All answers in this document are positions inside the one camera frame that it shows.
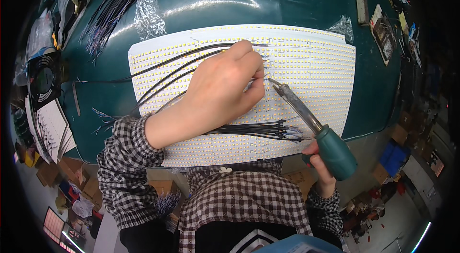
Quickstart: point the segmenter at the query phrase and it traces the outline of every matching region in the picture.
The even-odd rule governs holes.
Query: green mat
[[[139,42],[134,26],[135,4],[121,18],[95,65],[88,62],[91,57],[84,44],[78,42],[82,29],[101,1],[91,0],[63,51],[63,57],[69,62],[71,81],[77,77],[81,80],[110,80],[130,74],[128,49]],[[369,13],[374,12],[377,3],[390,18],[396,17],[388,0],[368,0]],[[385,126],[399,77],[399,55],[394,52],[388,66],[383,64],[369,27],[357,24],[356,0],[158,0],[158,6],[167,33],[246,23],[326,29],[341,15],[348,15],[353,23],[357,59],[353,96],[342,137],[358,137]],[[132,84],[76,84],[81,110],[79,117],[71,82],[63,84],[63,89],[64,111],[81,156],[87,162],[96,163],[96,155],[104,148],[103,142],[111,135],[111,130],[100,130],[97,136],[91,134],[103,125],[91,107],[109,115],[127,114],[136,103]],[[73,149],[66,156],[78,158],[78,153]]]

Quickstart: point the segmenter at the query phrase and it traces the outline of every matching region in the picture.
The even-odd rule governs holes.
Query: green handle
[[[329,125],[323,125],[315,139],[318,142],[321,159],[337,181],[345,180],[353,175],[358,167],[356,158],[345,141],[330,129]]]

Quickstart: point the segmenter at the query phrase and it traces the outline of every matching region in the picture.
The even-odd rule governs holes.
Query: led strip
[[[329,124],[338,135],[342,135],[353,91],[356,60],[355,47],[346,44],[343,35],[279,25],[200,28],[134,44],[128,53],[129,68],[131,74],[134,74],[192,49],[218,43],[234,43],[243,39],[255,44],[267,44],[267,47],[253,47],[266,60],[264,67],[267,77],[288,84],[322,124]],[[133,78],[136,99],[139,100],[152,85],[187,61],[215,50],[217,49],[188,55]],[[174,77],[196,68],[202,61],[185,67]],[[178,79],[159,95],[153,93],[155,96],[140,107],[141,115],[157,111],[186,90],[191,78],[192,73]],[[297,116],[277,95],[270,82],[265,80],[264,86],[264,98],[250,112],[231,124],[253,124]],[[307,137],[312,135],[311,130],[300,118],[289,120],[285,124],[300,128]],[[219,165],[282,157],[301,152],[310,142],[294,143],[247,135],[198,136],[166,147],[166,158],[162,165]]]

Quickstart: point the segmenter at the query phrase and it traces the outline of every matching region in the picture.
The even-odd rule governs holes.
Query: checkered sleeve
[[[323,198],[316,192],[315,187],[316,184],[311,187],[306,202],[308,219],[310,220],[313,235],[315,234],[314,229],[316,227],[327,230],[340,237],[343,230],[343,221],[339,216],[339,192],[336,188],[331,197]]]
[[[124,117],[114,123],[112,136],[98,154],[99,188],[107,211],[118,228],[133,227],[158,217],[157,193],[146,185],[146,168],[159,166],[164,152],[150,146],[145,137],[145,121]]]

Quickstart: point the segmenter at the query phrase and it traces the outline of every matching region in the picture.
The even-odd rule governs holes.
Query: checkered shirt
[[[98,154],[103,202],[120,230],[158,218],[157,192],[146,184],[146,168],[160,166],[164,152],[147,142],[147,118],[117,120],[113,135]],[[312,235],[307,208],[316,210],[310,219],[314,218],[320,228],[341,234],[337,190],[330,198],[310,190],[305,203],[299,188],[281,176],[279,159],[227,165],[233,171],[225,173],[219,172],[220,167],[194,167],[187,172],[191,197],[179,218],[181,252],[194,252],[194,232],[213,221],[275,223]]]

